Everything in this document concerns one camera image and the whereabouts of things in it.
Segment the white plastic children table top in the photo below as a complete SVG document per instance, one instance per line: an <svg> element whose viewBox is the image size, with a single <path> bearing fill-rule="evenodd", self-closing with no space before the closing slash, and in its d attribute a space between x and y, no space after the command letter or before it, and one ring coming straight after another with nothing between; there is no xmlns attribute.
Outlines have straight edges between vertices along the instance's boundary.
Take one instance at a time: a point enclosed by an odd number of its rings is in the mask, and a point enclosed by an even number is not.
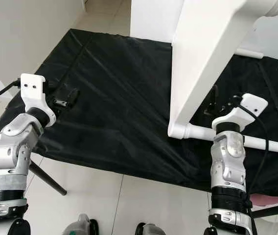
<svg viewBox="0 0 278 235"><path fill-rule="evenodd" d="M190 123L235 50L262 18L259 0L184 0L172 40L168 127Z"/></svg>

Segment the black table cloth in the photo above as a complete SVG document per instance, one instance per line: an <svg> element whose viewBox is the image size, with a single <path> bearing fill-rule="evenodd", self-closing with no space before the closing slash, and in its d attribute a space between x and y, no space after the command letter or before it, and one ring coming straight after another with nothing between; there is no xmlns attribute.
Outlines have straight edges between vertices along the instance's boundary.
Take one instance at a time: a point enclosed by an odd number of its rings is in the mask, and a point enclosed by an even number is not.
<svg viewBox="0 0 278 235"><path fill-rule="evenodd" d="M78 101L45 129L36 154L75 165L208 191L210 141L167 134L172 47L169 43L72 29L37 74L58 95ZM250 93L267 100L260 114L278 142L278 60L233 56L216 83L217 102Z"/></svg>

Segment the pink cloth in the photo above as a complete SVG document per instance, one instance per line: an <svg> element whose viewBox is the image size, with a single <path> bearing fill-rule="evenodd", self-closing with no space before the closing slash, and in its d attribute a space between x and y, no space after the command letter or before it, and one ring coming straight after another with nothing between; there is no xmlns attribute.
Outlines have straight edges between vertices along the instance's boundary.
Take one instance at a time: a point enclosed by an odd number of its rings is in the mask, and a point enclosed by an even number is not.
<svg viewBox="0 0 278 235"><path fill-rule="evenodd" d="M265 195L265 194L251 194L250 200L256 206L270 206L278 204L278 196Z"/></svg>

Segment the grey left robot foot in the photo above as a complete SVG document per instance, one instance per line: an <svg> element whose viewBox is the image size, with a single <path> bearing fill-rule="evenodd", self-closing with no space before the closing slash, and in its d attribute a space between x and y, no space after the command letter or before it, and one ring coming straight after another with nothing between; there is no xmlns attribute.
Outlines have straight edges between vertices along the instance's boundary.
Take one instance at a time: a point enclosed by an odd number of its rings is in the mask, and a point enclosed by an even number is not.
<svg viewBox="0 0 278 235"><path fill-rule="evenodd" d="M77 221L70 223L63 230L62 235L99 235L98 221L81 213Z"/></svg>

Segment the grey robot foot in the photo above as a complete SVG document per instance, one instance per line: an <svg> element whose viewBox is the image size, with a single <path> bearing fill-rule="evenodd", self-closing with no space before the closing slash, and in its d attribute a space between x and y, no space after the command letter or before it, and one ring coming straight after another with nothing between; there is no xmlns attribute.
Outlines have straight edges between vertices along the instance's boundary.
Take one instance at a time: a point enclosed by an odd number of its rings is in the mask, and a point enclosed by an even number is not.
<svg viewBox="0 0 278 235"><path fill-rule="evenodd" d="M98 221L81 213L77 221L70 223L63 230L62 235L99 235Z"/></svg>
<svg viewBox="0 0 278 235"><path fill-rule="evenodd" d="M134 235L166 235L166 233L155 224L140 222Z"/></svg>

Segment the grey right robot foot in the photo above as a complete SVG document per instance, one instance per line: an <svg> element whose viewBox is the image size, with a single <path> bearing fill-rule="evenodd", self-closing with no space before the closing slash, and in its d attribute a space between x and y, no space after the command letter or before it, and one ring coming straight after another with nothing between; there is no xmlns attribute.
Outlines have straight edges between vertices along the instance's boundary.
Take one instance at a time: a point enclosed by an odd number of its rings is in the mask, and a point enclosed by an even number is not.
<svg viewBox="0 0 278 235"><path fill-rule="evenodd" d="M140 222L134 235L166 235L166 233L155 224Z"/></svg>

